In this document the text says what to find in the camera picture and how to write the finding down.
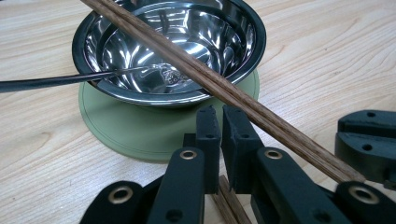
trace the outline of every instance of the stainless steel bowl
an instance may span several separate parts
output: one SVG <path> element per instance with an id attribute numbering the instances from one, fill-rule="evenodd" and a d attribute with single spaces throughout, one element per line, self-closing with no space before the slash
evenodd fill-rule
<path id="1" fill-rule="evenodd" d="M 116 2 L 233 84 L 248 76 L 264 53 L 264 25 L 241 0 Z M 80 73 L 142 67 L 133 74 L 91 82 L 99 91 L 122 101 L 188 105 L 210 97 L 171 64 L 95 12 L 78 27 L 72 51 Z"/>

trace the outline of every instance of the wood grain surface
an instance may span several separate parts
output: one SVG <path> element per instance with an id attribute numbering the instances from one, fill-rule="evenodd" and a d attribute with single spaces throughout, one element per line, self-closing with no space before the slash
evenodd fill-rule
<path id="1" fill-rule="evenodd" d="M 339 118 L 396 111 L 394 1 L 246 2 L 268 37 L 259 101 L 281 118 L 333 152 Z M 0 80 L 75 74 L 71 43 L 90 11 L 71 0 L 0 1 Z M 287 150 L 258 133 L 265 145 Z M 334 189 L 329 177 L 287 151 L 316 183 Z M 78 223 L 105 186 L 147 185 L 165 168 L 101 144 L 79 113 L 78 85 L 0 94 L 0 223 Z M 396 200 L 395 192 L 372 185 Z M 249 197 L 239 199 L 254 220 Z M 205 223 L 223 223 L 210 197 Z"/>

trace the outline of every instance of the light wood tabletop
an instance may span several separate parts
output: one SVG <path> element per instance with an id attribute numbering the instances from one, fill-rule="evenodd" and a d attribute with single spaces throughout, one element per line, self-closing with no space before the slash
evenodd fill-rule
<path id="1" fill-rule="evenodd" d="M 395 1 L 246 2 L 267 32 L 259 101 L 281 118 L 333 152 L 344 115 L 396 111 Z M 0 80 L 76 74 L 73 35 L 90 11 L 77 0 L 0 1 Z M 265 145 L 287 150 L 257 131 Z M 334 190 L 334 181 L 288 152 L 317 184 Z M 165 168 L 97 140 L 81 117 L 78 84 L 0 94 L 0 223 L 78 223 L 107 185 L 145 186 Z M 396 200 L 395 192 L 370 185 Z M 239 199 L 255 220 L 249 197 Z M 210 197 L 205 223 L 223 223 Z"/>

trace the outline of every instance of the pair of chopsticks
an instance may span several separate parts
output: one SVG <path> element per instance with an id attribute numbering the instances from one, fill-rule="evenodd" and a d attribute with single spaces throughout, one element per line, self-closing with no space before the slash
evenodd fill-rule
<path id="1" fill-rule="evenodd" d="M 235 192 L 230 190 L 227 178 L 222 175 L 219 178 L 219 193 L 212 194 L 213 201 L 219 209 L 221 216 L 227 224 L 250 224 L 251 221 L 244 207 L 236 197 Z"/>
<path id="2" fill-rule="evenodd" d="M 321 147 L 281 117 L 239 90 L 224 77 L 190 56 L 190 54 L 157 33 L 150 26 L 143 23 L 112 0 L 81 0 L 81 2 L 109 19 L 113 24 L 141 44 L 151 48 L 158 56 L 200 84 L 223 103 L 237 106 L 244 110 L 250 121 L 272 135 L 285 147 L 288 147 L 297 155 L 317 167 L 325 175 L 328 175 L 337 182 L 349 180 L 362 182 L 365 180 L 364 176 L 352 167 L 334 157 L 328 150 Z"/>

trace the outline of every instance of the screw hole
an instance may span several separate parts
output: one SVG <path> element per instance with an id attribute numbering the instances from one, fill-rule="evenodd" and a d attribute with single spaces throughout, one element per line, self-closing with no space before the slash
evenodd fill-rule
<path id="1" fill-rule="evenodd" d="M 282 158 L 282 154 L 274 150 L 265 151 L 265 156 L 273 160 L 279 160 Z"/>
<path id="2" fill-rule="evenodd" d="M 373 149 L 372 145 L 370 145 L 370 144 L 365 144 L 361 148 L 363 148 L 363 150 L 366 150 L 366 151 L 370 151 Z"/>
<path id="3" fill-rule="evenodd" d="M 179 222 L 183 218 L 183 213 L 180 210 L 172 209 L 166 213 L 166 219 L 170 222 Z"/>
<path id="4" fill-rule="evenodd" d="M 376 204 L 379 203 L 378 197 L 373 194 L 370 190 L 363 188 L 363 187 L 358 187 L 358 186 L 352 186 L 349 188 L 349 193 L 358 201 L 362 203 L 368 203 L 368 204 Z"/>
<path id="5" fill-rule="evenodd" d="M 132 198 L 133 194 L 134 192 L 128 186 L 120 186 L 108 194 L 108 200 L 114 204 L 125 203 Z"/>
<path id="6" fill-rule="evenodd" d="M 197 153 L 192 150 L 184 150 L 180 153 L 180 157 L 184 160 L 192 160 L 197 156 Z"/>
<path id="7" fill-rule="evenodd" d="M 320 223 L 329 223 L 332 221 L 332 217 L 323 210 L 315 209 L 312 213 L 314 219 L 316 219 Z"/>
<path id="8" fill-rule="evenodd" d="M 373 118 L 373 117 L 375 117 L 375 113 L 373 113 L 373 112 L 367 112 L 367 117 Z"/>

